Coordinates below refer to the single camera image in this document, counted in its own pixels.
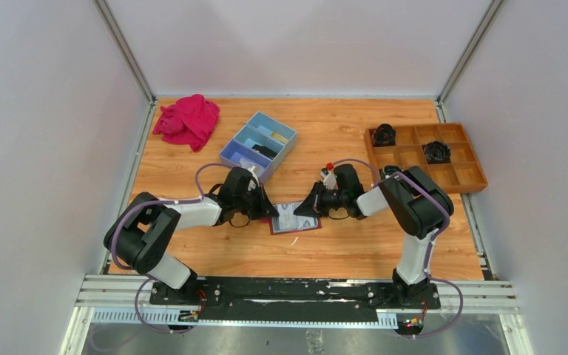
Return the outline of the silver VIP card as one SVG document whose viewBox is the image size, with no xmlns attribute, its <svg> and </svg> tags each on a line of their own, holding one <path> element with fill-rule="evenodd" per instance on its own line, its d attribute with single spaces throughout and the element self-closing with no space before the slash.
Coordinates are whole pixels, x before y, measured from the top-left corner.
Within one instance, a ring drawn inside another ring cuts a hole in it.
<svg viewBox="0 0 568 355">
<path fill-rule="evenodd" d="M 296 213 L 293 216 L 295 217 L 296 231 L 319 229 L 321 227 L 320 220 L 316 217 L 305 217 Z"/>
</svg>

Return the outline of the red leather card holder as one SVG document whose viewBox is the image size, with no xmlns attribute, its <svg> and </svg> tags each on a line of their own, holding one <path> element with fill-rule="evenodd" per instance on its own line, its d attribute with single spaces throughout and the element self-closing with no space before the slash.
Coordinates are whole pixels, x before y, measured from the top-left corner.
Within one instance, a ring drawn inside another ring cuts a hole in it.
<svg viewBox="0 0 568 355">
<path fill-rule="evenodd" d="M 271 235 L 310 231 L 321 228 L 318 218 L 299 216 L 294 213 L 294 210 L 300 206 L 301 203 L 301 201 L 295 201 L 290 203 L 278 203 L 274 206 L 279 216 L 262 219 L 263 223 L 269 225 Z"/>
</svg>

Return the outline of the white diamond card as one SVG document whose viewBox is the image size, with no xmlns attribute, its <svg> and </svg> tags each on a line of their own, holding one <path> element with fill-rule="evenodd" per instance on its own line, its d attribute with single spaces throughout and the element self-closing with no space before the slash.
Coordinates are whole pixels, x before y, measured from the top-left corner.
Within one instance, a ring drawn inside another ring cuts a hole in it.
<svg viewBox="0 0 568 355">
<path fill-rule="evenodd" d="M 296 230 L 295 217 L 293 216 L 296 204 L 278 203 L 275 207 L 280 213 L 280 216 L 271 219 L 271 229 L 273 233 L 279 234 Z"/>
</svg>

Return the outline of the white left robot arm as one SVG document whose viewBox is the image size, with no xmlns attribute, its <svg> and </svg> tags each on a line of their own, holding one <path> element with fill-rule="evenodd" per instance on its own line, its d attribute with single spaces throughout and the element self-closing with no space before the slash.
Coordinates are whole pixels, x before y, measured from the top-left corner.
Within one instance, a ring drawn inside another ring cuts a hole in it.
<svg viewBox="0 0 568 355">
<path fill-rule="evenodd" d="M 197 275 L 167 251 L 173 234 L 230 223 L 236 214 L 250 221 L 279 215 L 258 176 L 242 167 L 231 168 L 222 183 L 193 199 L 162 199 L 141 192 L 109 228 L 104 247 L 117 267 L 181 290 Z"/>
</svg>

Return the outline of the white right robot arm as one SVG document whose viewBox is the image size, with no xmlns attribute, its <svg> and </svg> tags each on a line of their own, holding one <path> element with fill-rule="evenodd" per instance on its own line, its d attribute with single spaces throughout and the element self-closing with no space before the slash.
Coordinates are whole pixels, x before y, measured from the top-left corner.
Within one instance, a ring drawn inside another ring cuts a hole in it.
<svg viewBox="0 0 568 355">
<path fill-rule="evenodd" d="M 393 284 L 406 294 L 420 292 L 429 284 L 436 238 L 447 228 L 454 207 L 444 190 L 420 167 L 397 170 L 366 191 L 352 165 L 338 165 L 322 181 L 315 182 L 294 214 L 321 218 L 338 209 L 357 220 L 392 211 L 405 233 Z"/>
</svg>

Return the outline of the gold card in box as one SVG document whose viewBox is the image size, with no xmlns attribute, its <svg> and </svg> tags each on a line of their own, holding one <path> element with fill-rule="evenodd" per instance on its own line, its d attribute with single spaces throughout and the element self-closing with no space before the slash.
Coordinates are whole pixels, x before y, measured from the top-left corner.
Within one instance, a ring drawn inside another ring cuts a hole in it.
<svg viewBox="0 0 568 355">
<path fill-rule="evenodd" d="M 272 132 L 271 137 L 281 144 L 286 145 L 288 143 L 288 139 L 277 132 Z"/>
</svg>

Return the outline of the black item in box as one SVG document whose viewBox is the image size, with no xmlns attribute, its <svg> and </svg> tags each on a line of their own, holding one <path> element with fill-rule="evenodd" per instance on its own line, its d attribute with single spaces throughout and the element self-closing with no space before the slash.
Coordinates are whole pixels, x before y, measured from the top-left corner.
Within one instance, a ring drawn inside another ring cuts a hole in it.
<svg viewBox="0 0 568 355">
<path fill-rule="evenodd" d="M 255 144 L 253 145 L 252 149 L 270 160 L 274 160 L 277 156 L 277 152 L 268 148 L 267 146 Z"/>
</svg>

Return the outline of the blue compartment organizer box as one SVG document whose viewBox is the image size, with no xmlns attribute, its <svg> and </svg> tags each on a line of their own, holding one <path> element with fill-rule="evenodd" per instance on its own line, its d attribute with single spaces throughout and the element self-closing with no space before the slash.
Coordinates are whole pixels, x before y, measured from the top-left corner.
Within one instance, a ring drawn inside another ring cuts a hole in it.
<svg viewBox="0 0 568 355">
<path fill-rule="evenodd" d="M 277 132 L 288 139 L 286 145 L 271 137 Z M 277 152 L 274 160 L 252 149 L 259 144 Z M 256 112 L 219 153 L 220 162 L 226 166 L 245 169 L 254 167 L 260 182 L 265 183 L 283 163 L 297 144 L 297 131 L 260 111 Z"/>
</svg>

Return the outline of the crumpled pink cloth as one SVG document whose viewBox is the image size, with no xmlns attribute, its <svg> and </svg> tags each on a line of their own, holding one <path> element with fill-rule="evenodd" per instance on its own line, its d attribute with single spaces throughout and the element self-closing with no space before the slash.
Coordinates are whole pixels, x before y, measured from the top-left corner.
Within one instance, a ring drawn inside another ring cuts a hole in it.
<svg viewBox="0 0 568 355">
<path fill-rule="evenodd" d="M 209 141 L 220 120 L 220 108 L 201 94 L 178 99 L 162 106 L 152 134 L 174 145 L 187 145 L 199 152 Z"/>
</svg>

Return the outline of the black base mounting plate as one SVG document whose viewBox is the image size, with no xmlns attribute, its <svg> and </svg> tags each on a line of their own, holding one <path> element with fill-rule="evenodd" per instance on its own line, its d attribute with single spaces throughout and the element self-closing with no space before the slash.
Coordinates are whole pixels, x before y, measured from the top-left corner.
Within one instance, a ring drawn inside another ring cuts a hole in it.
<svg viewBox="0 0 568 355">
<path fill-rule="evenodd" d="M 378 311 L 441 307 L 434 285 L 405 296 L 392 282 L 268 277 L 197 277 L 181 290 L 156 282 L 149 301 L 194 306 L 202 320 L 225 321 L 373 322 Z"/>
</svg>

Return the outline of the wooden compartment tray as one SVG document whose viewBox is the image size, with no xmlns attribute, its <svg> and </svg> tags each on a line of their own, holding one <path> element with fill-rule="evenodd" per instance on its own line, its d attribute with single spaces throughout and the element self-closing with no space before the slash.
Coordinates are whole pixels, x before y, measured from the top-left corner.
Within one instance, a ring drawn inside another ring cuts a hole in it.
<svg viewBox="0 0 568 355">
<path fill-rule="evenodd" d="M 488 182 L 461 124 L 381 124 L 364 133 L 369 163 L 381 177 L 420 167 L 448 194 L 482 191 Z"/>
</svg>

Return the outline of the aluminium frame rail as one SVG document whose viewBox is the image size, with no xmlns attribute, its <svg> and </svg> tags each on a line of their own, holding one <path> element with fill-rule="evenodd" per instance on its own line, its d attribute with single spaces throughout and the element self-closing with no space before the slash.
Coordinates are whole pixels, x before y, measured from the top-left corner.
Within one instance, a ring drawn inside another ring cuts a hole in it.
<svg viewBox="0 0 568 355">
<path fill-rule="evenodd" d="M 407 328 L 438 315 L 515 315 L 505 281 L 434 283 L 412 301 L 390 295 L 387 280 L 198 277 L 182 296 L 135 275 L 88 275 L 76 299 L 93 322 L 171 327 Z"/>
</svg>

